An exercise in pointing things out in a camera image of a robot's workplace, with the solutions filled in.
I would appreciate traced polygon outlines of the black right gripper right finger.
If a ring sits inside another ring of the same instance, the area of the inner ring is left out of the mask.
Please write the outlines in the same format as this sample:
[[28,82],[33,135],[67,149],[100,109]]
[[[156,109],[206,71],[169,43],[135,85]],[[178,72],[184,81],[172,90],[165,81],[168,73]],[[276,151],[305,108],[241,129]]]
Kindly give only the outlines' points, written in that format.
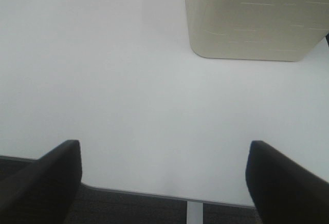
[[245,171],[262,223],[328,223],[328,182],[264,141],[252,141]]

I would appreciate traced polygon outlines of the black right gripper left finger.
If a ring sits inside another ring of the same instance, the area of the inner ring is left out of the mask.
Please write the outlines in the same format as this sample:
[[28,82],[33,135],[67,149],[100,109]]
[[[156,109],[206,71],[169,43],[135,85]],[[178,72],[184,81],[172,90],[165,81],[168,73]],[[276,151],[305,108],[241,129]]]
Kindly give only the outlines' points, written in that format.
[[62,142],[1,180],[1,223],[63,223],[81,178],[80,142]]

